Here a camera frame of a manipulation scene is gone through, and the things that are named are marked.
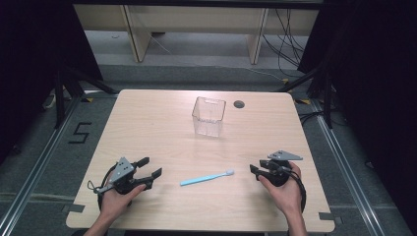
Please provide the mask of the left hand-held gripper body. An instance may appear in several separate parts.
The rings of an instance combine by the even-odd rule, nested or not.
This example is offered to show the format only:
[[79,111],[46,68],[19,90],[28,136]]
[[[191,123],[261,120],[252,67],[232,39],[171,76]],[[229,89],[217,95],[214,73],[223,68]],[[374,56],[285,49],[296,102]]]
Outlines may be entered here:
[[[121,195],[130,193],[135,187],[142,185],[135,182],[134,174],[137,168],[132,165],[126,157],[121,157],[119,161],[109,169],[111,173],[110,178],[105,177],[103,180],[104,186],[97,187],[94,192],[102,195],[105,192],[114,189]],[[147,183],[146,190],[152,188],[152,183]]]

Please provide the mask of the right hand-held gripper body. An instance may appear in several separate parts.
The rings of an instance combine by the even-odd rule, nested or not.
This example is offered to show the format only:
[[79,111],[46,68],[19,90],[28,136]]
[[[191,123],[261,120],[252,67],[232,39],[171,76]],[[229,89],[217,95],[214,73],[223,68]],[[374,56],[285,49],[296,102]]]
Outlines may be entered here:
[[299,187],[303,187],[302,181],[298,174],[296,174],[289,163],[290,160],[302,160],[302,157],[294,153],[278,150],[268,155],[266,160],[271,160],[274,163],[274,168],[266,168],[267,179],[275,186],[280,187],[284,185],[289,178],[296,181]]

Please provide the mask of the person's right hand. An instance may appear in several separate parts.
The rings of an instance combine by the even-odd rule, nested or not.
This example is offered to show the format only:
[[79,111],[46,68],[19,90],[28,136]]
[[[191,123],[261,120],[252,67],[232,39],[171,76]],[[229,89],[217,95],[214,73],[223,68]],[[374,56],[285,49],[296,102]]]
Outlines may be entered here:
[[259,181],[268,190],[275,205],[283,212],[287,219],[300,218],[302,216],[302,194],[297,181],[301,177],[301,171],[292,161],[289,164],[292,175],[295,178],[290,177],[284,185],[276,187],[264,176],[260,176]]

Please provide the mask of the person's left hand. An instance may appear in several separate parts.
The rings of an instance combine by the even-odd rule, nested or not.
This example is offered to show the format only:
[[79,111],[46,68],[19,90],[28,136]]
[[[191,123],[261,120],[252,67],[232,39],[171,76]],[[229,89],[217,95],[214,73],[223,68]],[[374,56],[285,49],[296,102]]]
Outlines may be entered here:
[[114,189],[104,193],[101,202],[101,210],[99,217],[104,219],[117,219],[123,214],[128,204],[145,189],[146,185],[142,184],[135,187],[130,193],[121,195]]

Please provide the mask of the light blue toothbrush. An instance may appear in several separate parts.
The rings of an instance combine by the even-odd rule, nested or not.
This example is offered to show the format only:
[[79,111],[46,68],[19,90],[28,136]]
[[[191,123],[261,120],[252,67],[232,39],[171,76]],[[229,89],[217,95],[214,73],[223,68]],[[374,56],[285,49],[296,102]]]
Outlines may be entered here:
[[233,174],[234,174],[234,170],[229,169],[229,170],[226,170],[223,173],[211,174],[211,175],[207,175],[207,176],[202,176],[202,177],[197,177],[197,178],[193,178],[193,179],[184,180],[184,181],[180,182],[180,186],[183,187],[183,186],[193,185],[193,184],[197,184],[197,183],[201,183],[201,182],[214,180],[216,178],[220,178],[220,177],[224,177],[224,176],[231,176]]

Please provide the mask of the grey tape strip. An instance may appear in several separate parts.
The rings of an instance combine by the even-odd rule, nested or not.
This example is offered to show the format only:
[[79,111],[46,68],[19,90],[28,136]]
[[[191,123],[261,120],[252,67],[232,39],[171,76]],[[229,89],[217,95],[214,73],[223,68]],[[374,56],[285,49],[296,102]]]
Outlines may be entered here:
[[335,224],[343,224],[340,216],[334,216],[331,212],[319,212],[320,220],[332,220]]
[[78,212],[78,213],[81,213],[81,212],[84,211],[84,209],[85,209],[85,207],[83,205],[75,205],[75,204],[64,205],[62,207],[63,212]]

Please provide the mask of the clear plastic container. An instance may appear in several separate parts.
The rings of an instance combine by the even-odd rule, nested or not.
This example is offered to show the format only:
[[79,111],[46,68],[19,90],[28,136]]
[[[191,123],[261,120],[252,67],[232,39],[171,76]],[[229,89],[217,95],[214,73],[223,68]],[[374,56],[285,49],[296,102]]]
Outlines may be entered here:
[[192,112],[195,133],[218,138],[221,134],[226,102],[198,96]]

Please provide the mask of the black metal stand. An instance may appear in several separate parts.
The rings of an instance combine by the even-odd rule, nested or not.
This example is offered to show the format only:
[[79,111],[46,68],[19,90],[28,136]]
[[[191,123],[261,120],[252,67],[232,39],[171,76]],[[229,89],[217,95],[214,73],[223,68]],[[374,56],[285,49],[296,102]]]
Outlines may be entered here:
[[324,119],[328,128],[332,128],[331,124],[331,77],[326,71],[326,67],[323,65],[318,66],[312,71],[308,72],[304,76],[295,80],[292,83],[285,85],[283,88],[279,88],[277,92],[288,92],[296,87],[311,80],[310,86],[307,91],[307,95],[310,98],[317,97],[321,92],[324,96]]
[[64,90],[66,90],[72,98],[81,98],[85,92],[80,85],[80,81],[100,89],[108,94],[117,94],[118,90],[111,88],[102,81],[95,79],[79,70],[69,66],[62,66],[54,78],[55,100],[56,100],[56,124],[55,128],[59,128],[65,118],[66,110],[64,105]]

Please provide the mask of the dark curtain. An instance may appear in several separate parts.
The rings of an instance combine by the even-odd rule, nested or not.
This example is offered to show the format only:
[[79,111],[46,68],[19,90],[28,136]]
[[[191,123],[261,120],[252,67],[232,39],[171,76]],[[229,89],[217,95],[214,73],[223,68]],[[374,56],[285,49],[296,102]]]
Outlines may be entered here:
[[102,78],[71,0],[0,0],[0,164],[68,66]]
[[309,72],[350,20],[329,74],[353,132],[417,235],[417,0],[320,0],[299,67]]

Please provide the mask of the metal floor rail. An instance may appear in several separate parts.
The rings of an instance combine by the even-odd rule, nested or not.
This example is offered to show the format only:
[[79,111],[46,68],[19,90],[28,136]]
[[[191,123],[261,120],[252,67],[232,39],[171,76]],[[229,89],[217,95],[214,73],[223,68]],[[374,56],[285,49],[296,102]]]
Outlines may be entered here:
[[341,171],[341,175],[349,189],[349,192],[357,206],[364,223],[371,236],[386,236],[385,231],[382,228],[376,212],[374,211],[368,197],[366,196],[361,184],[355,176],[353,169],[351,168],[342,147],[336,138],[333,129],[325,121],[323,115],[318,117],[318,123],[322,129],[322,132],[328,142],[333,157]]
[[0,236],[10,236],[15,225],[17,224],[18,220],[20,219],[26,205],[29,202],[30,196],[37,186],[44,170],[49,163],[52,153],[57,149],[58,144],[63,137],[64,132],[66,131],[69,122],[72,119],[73,113],[78,107],[78,104],[81,102],[81,99],[73,98],[68,107],[65,110],[65,118],[61,122],[61,124],[55,128],[46,143],[42,153],[40,154],[39,158],[37,159],[34,167],[29,172],[29,176],[24,182],[23,186],[21,187],[20,191],[15,195],[13,201],[11,202],[10,206],[8,207],[5,214],[0,219]]

